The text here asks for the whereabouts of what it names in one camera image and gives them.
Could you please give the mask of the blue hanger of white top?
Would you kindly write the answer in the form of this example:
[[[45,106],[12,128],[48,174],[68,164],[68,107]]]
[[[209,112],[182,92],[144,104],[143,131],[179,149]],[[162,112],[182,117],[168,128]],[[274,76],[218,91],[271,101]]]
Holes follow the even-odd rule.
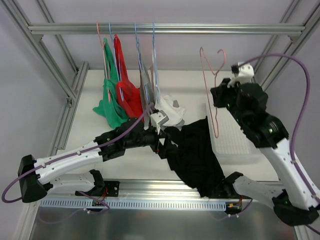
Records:
[[[160,103],[160,90],[159,90],[159,78],[157,68],[157,55],[156,55],[156,41],[155,41],[155,23],[152,23],[152,63],[153,63],[153,74],[154,74],[154,92],[155,102]]]

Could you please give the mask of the grey tank top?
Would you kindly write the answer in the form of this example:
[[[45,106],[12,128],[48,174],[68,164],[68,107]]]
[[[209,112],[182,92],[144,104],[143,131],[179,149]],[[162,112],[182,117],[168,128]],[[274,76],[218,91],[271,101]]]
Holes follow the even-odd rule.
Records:
[[[150,79],[149,72],[142,60],[140,47],[137,47],[138,65],[140,73],[140,101],[142,109],[146,110],[150,103],[161,113],[164,113],[164,123],[161,123],[162,128],[177,127],[181,128],[185,121],[183,119],[186,109],[179,105],[176,99],[170,95],[161,95],[160,88],[156,86],[156,81]]]

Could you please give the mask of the white tank top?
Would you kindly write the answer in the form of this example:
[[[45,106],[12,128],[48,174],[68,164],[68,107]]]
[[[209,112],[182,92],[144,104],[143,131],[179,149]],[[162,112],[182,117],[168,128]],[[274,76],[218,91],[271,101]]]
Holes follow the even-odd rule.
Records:
[[[154,85],[154,67],[153,67],[153,85]],[[170,95],[161,95],[160,86],[158,83],[159,93],[160,93],[160,102],[159,104],[155,103],[155,108],[163,110],[169,117],[169,120],[164,124],[165,127],[174,127],[176,125],[184,125],[184,114],[186,109],[181,106],[175,106],[177,101],[174,101]]]

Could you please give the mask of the pink wire hanger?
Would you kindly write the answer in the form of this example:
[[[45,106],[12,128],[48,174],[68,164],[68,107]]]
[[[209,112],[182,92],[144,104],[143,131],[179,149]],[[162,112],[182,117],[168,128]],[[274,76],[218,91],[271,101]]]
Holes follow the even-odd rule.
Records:
[[[219,49],[216,53],[222,54],[223,60],[222,60],[222,63],[220,64],[219,68],[217,70],[214,70],[213,67],[211,66],[211,63],[210,63],[207,55],[205,54],[204,48],[201,46],[199,49],[200,64],[201,64],[201,70],[202,70],[202,75],[203,75],[205,93],[206,93],[206,97],[207,97],[209,116],[210,116],[211,124],[212,124],[213,136],[216,139],[218,139],[220,136],[220,128],[219,128],[219,121],[218,121],[218,108],[216,106],[214,106],[214,110],[212,109],[212,106],[214,104],[214,97],[212,95],[211,90],[218,86],[217,85],[217,78],[218,78],[220,71],[222,70],[222,68],[224,67],[224,65],[227,62],[227,54],[223,49]],[[213,82],[212,82],[213,86],[212,87],[209,87],[209,85],[208,85],[207,74],[205,71],[205,62],[206,62],[208,69],[211,72],[212,77],[213,77]]]

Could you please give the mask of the black tank top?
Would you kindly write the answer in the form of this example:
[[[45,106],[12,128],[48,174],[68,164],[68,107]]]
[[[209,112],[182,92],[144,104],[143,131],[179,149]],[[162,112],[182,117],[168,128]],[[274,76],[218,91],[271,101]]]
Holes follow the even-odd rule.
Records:
[[[201,197],[210,197],[225,175],[212,149],[208,118],[164,132],[170,137],[166,152],[170,169]]]

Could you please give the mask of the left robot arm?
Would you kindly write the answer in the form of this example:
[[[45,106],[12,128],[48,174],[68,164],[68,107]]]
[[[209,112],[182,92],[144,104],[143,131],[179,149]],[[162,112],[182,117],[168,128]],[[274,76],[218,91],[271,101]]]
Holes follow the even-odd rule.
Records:
[[[160,159],[177,152],[171,138],[155,127],[144,128],[144,124],[132,119],[114,130],[97,136],[89,143],[69,152],[46,158],[24,156],[18,168],[18,182],[23,203],[43,199],[58,188],[62,175],[97,163],[122,157],[127,149],[149,146]]]

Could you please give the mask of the blue hanger of grey top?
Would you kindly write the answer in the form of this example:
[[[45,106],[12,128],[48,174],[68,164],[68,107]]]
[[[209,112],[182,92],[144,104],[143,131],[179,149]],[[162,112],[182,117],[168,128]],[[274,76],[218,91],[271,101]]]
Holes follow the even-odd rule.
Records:
[[[139,74],[140,74],[140,95],[141,101],[143,102],[143,106],[145,107],[150,103],[149,98],[149,89],[148,89],[148,78],[145,72],[144,64],[142,61],[142,55],[140,51],[140,42],[137,34],[137,25],[134,23],[134,34],[135,34],[135,42],[137,49],[137,58],[138,58],[138,66],[139,66]]]

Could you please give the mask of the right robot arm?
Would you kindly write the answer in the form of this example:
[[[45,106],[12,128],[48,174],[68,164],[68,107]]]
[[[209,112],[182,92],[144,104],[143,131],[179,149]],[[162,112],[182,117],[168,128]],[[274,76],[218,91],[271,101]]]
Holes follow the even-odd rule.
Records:
[[[310,225],[320,214],[317,194],[301,163],[290,150],[289,133],[283,123],[267,113],[268,95],[257,83],[229,86],[231,79],[210,89],[213,105],[227,109],[240,130],[267,158],[283,187],[271,187],[252,180],[240,172],[229,175],[220,186],[228,198],[249,197],[273,209],[288,226]]]

